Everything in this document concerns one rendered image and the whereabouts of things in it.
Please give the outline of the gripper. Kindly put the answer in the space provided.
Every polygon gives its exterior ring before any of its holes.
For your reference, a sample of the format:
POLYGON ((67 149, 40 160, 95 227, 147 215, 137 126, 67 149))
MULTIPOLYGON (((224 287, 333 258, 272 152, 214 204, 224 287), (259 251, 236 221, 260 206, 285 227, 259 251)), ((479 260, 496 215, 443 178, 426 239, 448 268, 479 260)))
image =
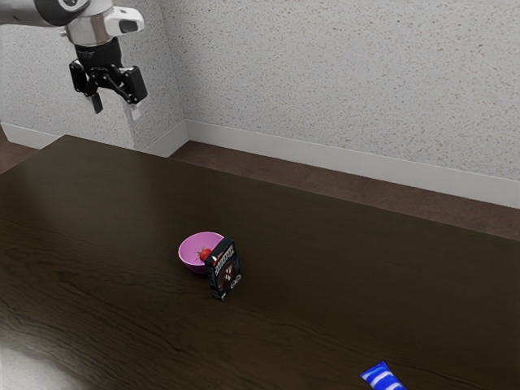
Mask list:
POLYGON ((118 38, 96 46, 75 45, 75 50, 77 60, 69 64, 72 83, 76 92, 90 99, 94 112, 102 112, 102 100, 96 80, 87 74, 90 69, 101 70, 99 86, 118 94, 128 104, 132 120, 139 119, 140 104, 147 98, 148 91, 139 67, 123 67, 118 38))

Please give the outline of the pink bowl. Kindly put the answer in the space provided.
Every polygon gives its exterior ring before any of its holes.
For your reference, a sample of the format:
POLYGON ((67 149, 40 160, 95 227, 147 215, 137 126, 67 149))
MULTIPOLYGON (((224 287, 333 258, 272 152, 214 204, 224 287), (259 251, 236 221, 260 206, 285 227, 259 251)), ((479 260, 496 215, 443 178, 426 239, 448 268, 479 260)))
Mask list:
POLYGON ((204 275, 206 264, 198 259, 197 253, 202 247, 212 250, 223 239, 223 236, 216 232, 199 232, 186 238, 178 248, 178 255, 181 262, 193 273, 204 275))

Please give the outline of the black printed carton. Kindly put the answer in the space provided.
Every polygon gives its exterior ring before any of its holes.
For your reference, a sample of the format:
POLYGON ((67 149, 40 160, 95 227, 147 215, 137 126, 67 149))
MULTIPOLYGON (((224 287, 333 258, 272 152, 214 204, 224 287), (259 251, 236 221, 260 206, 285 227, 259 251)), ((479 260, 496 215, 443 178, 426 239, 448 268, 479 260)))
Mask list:
POLYGON ((211 296, 223 301, 241 280, 235 241, 232 238, 224 237, 210 252, 204 263, 211 296))

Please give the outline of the blue white striped object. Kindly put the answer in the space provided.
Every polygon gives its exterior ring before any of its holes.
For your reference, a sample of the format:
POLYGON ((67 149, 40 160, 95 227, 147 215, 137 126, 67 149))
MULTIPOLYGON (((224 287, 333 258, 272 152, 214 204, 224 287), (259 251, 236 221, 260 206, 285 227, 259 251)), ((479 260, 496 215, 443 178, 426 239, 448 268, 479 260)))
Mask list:
POLYGON ((390 370, 385 361, 381 361, 360 374, 372 390, 406 390, 405 385, 390 370))

